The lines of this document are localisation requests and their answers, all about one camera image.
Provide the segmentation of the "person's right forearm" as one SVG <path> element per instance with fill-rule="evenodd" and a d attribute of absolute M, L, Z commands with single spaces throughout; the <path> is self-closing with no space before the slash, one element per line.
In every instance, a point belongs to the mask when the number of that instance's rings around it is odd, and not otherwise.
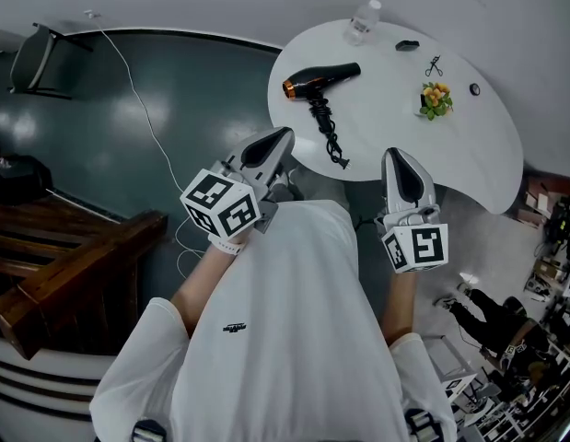
<path fill-rule="evenodd" d="M 395 273 L 391 277 L 386 306 L 378 319 L 388 347 L 413 331 L 416 284 L 417 274 L 414 272 Z"/>

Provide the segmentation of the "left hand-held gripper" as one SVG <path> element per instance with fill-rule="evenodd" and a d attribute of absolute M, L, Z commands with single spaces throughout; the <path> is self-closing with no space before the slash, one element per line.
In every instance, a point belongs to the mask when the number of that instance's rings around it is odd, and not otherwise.
<path fill-rule="evenodd" d="M 192 222 L 224 239 L 249 227 L 265 232 L 278 209 L 273 186 L 294 145 L 291 128 L 273 128 L 255 135 L 241 154 L 201 169 L 180 195 Z"/>

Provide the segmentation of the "black bag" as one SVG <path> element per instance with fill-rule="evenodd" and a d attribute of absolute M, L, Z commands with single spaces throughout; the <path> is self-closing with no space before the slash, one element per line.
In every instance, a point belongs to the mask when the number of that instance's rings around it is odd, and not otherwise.
<path fill-rule="evenodd" d="M 0 204 L 20 205 L 49 194 L 52 175 L 31 156 L 0 156 Z"/>

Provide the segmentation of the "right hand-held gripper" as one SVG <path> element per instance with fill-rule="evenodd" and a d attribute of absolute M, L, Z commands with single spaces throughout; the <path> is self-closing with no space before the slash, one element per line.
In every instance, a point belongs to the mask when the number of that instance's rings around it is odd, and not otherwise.
<path fill-rule="evenodd" d="M 433 180 L 405 151 L 392 147 L 381 162 L 388 210 L 427 205 L 375 219 L 378 237 L 395 273 L 421 272 L 448 263 L 448 225 L 440 222 Z"/>

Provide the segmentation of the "white metal cart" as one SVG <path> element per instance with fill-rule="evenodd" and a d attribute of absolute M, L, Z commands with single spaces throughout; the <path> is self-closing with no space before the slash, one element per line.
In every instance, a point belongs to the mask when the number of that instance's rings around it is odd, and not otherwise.
<path fill-rule="evenodd" d="M 469 362 L 444 335 L 424 335 L 425 349 L 449 402 L 454 402 L 477 376 Z"/>

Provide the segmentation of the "small potted orange flowers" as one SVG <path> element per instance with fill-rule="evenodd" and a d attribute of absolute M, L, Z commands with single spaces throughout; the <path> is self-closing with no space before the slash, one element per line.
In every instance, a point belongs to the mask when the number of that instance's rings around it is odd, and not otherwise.
<path fill-rule="evenodd" d="M 454 111 L 451 91 L 448 85 L 438 82 L 426 82 L 414 99 L 413 112 L 428 121 L 442 118 Z"/>

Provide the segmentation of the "person's white t-shirt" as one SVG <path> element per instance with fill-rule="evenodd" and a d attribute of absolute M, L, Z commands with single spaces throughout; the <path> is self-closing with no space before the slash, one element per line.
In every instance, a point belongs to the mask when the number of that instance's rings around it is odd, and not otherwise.
<path fill-rule="evenodd" d="M 283 203 L 253 233 L 190 337 L 155 297 L 89 405 L 99 442 L 134 442 L 146 421 L 168 442 L 456 442 L 421 337 L 388 347 L 358 279 L 349 214 Z"/>

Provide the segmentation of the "brown cardboard box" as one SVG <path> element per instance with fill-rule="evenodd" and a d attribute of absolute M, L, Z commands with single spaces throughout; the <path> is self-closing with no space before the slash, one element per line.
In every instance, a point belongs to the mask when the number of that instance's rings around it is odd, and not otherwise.
<path fill-rule="evenodd" d="M 552 218 L 557 204 L 570 200 L 570 177 L 546 173 L 525 175 L 520 200 L 516 220 L 538 228 Z"/>

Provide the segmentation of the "black orange hair dryer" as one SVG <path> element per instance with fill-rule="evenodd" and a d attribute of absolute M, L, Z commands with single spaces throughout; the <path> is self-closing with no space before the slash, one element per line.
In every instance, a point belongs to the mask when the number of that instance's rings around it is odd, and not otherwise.
<path fill-rule="evenodd" d="M 324 92 L 334 85 L 361 75 L 358 63 L 313 66 L 302 69 L 282 83 L 282 90 L 289 100 L 305 100 L 309 112 L 317 122 L 319 131 L 326 138 L 326 152 L 332 163 L 346 169 L 349 160 L 343 157 L 332 120 L 332 110 Z"/>

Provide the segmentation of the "white rounded table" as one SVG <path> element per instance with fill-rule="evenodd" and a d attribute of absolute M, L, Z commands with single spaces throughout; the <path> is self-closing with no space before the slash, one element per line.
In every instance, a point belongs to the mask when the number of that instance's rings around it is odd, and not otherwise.
<path fill-rule="evenodd" d="M 414 157 L 437 184 L 462 192 L 493 214 L 514 202 L 522 180 L 523 150 L 505 104 L 466 60 L 418 31 L 380 22 L 368 42 L 352 46 L 343 38 L 346 22 L 327 22 L 298 34 L 278 55 L 267 99 L 273 125 L 293 129 L 295 159 L 339 180 L 369 181 L 381 176 L 390 147 Z M 399 41 L 419 41 L 413 52 L 397 52 Z M 443 75 L 425 76 L 434 56 Z M 282 83 L 299 70 L 358 63 L 361 75 L 325 92 L 346 169 L 332 163 L 326 139 L 304 100 L 289 100 Z M 413 112 L 426 82 L 448 85 L 454 104 L 449 115 L 428 121 Z M 469 85 L 476 83 L 475 97 Z"/>

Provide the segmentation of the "cluttered equipment rack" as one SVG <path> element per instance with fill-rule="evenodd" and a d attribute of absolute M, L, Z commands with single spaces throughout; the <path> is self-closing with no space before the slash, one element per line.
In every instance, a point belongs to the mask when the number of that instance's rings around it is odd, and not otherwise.
<path fill-rule="evenodd" d="M 557 199 L 541 234 L 526 289 L 536 296 L 549 296 L 541 326 L 547 337 L 566 351 L 570 344 L 570 196 Z"/>

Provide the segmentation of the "grey green chair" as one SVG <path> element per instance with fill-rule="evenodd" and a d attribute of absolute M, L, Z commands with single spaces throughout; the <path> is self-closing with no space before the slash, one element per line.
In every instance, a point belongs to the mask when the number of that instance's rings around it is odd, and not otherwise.
<path fill-rule="evenodd" d="M 71 100 L 72 98 L 52 87 L 42 87 L 41 78 L 59 41 L 66 41 L 87 52 L 90 46 L 79 41 L 76 36 L 64 35 L 45 25 L 34 22 L 37 29 L 20 45 L 10 70 L 10 94 L 35 95 L 52 99 Z"/>

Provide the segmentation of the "clear plastic water bottle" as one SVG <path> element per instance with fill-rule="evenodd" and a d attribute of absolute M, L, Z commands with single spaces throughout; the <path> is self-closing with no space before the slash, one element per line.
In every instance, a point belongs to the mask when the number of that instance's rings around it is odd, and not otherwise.
<path fill-rule="evenodd" d="M 368 42 L 373 30 L 379 23 L 380 11 L 381 3 L 379 0 L 369 0 L 360 6 L 344 30 L 344 40 L 352 46 L 359 46 Z"/>

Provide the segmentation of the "person's left forearm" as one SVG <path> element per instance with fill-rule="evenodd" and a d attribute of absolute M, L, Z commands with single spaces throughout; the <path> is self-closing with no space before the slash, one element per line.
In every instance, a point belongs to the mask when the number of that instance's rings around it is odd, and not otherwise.
<path fill-rule="evenodd" d="M 204 256 L 170 300 L 179 312 L 185 330 L 192 337 L 210 296 L 236 259 L 210 245 Z"/>

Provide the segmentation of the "white striped curved cabinet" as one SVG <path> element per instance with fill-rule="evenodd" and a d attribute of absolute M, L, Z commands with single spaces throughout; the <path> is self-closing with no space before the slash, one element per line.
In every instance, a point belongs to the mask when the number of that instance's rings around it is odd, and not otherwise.
<path fill-rule="evenodd" d="M 113 360 L 50 349 L 27 360 L 0 337 L 0 442 L 97 442 L 89 403 Z"/>

